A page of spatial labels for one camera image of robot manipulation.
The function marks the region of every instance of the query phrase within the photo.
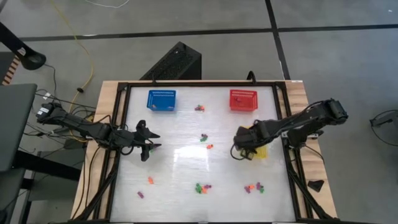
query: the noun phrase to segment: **purple toy piece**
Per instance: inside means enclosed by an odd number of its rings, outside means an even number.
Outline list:
[[[137,192],[140,198],[144,198],[144,195],[141,192]]]
[[[249,188],[248,186],[245,186],[244,189],[246,190],[246,192],[247,192],[248,194],[250,194],[250,188]]]

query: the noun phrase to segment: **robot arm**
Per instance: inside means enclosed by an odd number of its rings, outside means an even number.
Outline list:
[[[348,118],[339,101],[334,99],[318,101],[306,107],[302,112],[280,120],[256,120],[250,128],[239,127],[234,137],[237,150],[241,155],[251,159],[256,148],[270,143],[287,131],[289,143],[299,147],[307,136],[326,125],[343,124]]]
[[[83,137],[93,138],[99,146],[117,150],[121,147],[131,147],[130,154],[134,147],[141,147],[141,161],[149,158],[149,151],[160,144],[145,143],[149,138],[159,138],[160,136],[149,131],[146,122],[141,120],[136,126],[135,132],[118,129],[109,123],[89,122],[83,118],[67,113],[59,103],[42,104],[41,109],[36,114],[37,122],[41,124],[56,124],[78,131]]]

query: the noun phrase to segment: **red basket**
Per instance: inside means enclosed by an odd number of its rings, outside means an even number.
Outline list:
[[[257,91],[230,90],[229,107],[235,111],[254,111],[257,109]]]

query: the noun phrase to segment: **plastic basket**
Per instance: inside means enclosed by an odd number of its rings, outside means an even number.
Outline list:
[[[229,107],[234,111],[254,111],[257,109],[257,92],[249,90],[230,90]]]
[[[173,111],[175,90],[149,90],[147,108],[153,111]]]

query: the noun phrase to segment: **desk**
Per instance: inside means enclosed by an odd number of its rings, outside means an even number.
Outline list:
[[[95,115],[95,120],[97,121],[101,118],[103,118],[106,115],[112,115],[113,109],[114,109],[114,104],[115,104],[115,99],[116,99],[116,94],[117,94],[117,89],[118,89],[118,84],[119,82],[124,82],[124,81],[106,81],[103,83],[101,92],[99,94],[99,100],[98,100],[98,105],[96,109],[96,115]],[[132,82],[147,82],[147,81],[128,81],[129,83]],[[173,80],[171,82],[204,82],[203,80],[199,81],[176,81]],[[212,80],[212,81],[206,81],[206,82],[250,82],[250,81],[238,81],[238,80]],[[286,81],[285,86],[287,89],[287,96],[289,97],[289,104],[290,104],[290,109],[292,113],[298,113],[299,111],[302,111],[307,105],[308,105],[308,100],[307,96],[305,93],[304,89],[304,84],[301,81]],[[116,118],[116,124],[119,124],[121,122],[121,115],[123,113],[123,100],[124,100],[124,93],[122,93],[121,101],[119,103],[119,109],[118,109],[118,114]],[[279,94],[279,102],[280,102],[280,107],[282,110],[282,115],[285,115],[285,107],[284,107],[284,101],[282,98],[282,95]],[[318,152],[320,152],[320,148],[318,145],[318,142],[316,140],[308,140],[307,145],[314,148]],[[97,152],[95,158],[93,158],[94,152],[97,149],[97,143],[95,142],[89,142],[88,148],[87,148],[87,157],[86,157],[86,162],[85,162],[85,171],[86,174],[89,171],[89,164],[91,160],[93,160],[92,163],[92,168],[91,168],[91,180],[90,180],[90,189],[88,191],[87,195],[87,183],[88,183],[88,175],[86,175],[85,178],[85,186],[83,189],[83,175],[80,176],[80,182],[78,185],[76,197],[75,197],[75,203],[73,204],[73,209],[72,209],[72,215],[76,212],[78,209],[80,199],[83,196],[83,199],[81,201],[81,206],[77,211],[77,215],[79,215],[83,209],[84,209],[84,204],[86,202],[86,197],[88,196],[88,201],[91,201],[91,199],[94,197],[95,193],[97,193],[97,189],[99,186],[100,182],[100,177],[101,177],[101,171],[103,168],[103,162],[104,162],[104,155],[105,155],[105,150],[100,150]],[[303,170],[304,174],[306,177],[306,180],[324,180],[325,184],[323,185],[323,188],[321,192],[316,193],[313,190],[309,190],[314,198],[317,200],[317,202],[324,208],[324,210],[331,216],[335,217],[336,216],[336,211],[335,211],[335,206],[333,203],[333,199],[331,196],[330,192],[330,187],[328,184],[328,179],[326,176],[326,171],[325,167],[323,165],[322,160],[313,152],[302,149],[301,153],[301,158],[302,158],[302,163],[303,163]],[[110,159],[109,159],[109,167],[111,167],[113,163],[113,158],[114,157],[114,152],[111,153]],[[103,199],[101,201],[101,207],[99,211],[99,218],[105,218],[106,217],[106,205],[108,202],[108,194],[109,194],[109,189],[105,192],[103,195]],[[302,194],[300,193],[299,189],[297,189],[297,195],[298,195],[298,204],[300,207],[300,216],[301,217],[307,217],[307,213],[305,211],[305,205],[304,205],[304,199],[302,197]]]

